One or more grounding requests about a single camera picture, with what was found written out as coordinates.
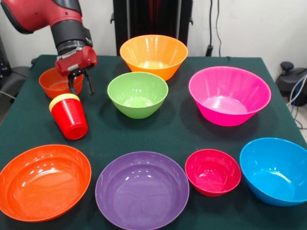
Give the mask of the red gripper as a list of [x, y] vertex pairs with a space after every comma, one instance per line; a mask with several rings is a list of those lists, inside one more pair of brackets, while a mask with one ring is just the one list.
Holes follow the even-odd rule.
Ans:
[[94, 49], [90, 46], [78, 47], [65, 55], [57, 57], [55, 67], [60, 75], [68, 76], [69, 90], [72, 94], [77, 94], [74, 87], [74, 78], [76, 75], [72, 72], [75, 70], [83, 70], [86, 77], [87, 89], [90, 95], [94, 95], [94, 85], [92, 78], [87, 69], [91, 69], [97, 65], [98, 58]]

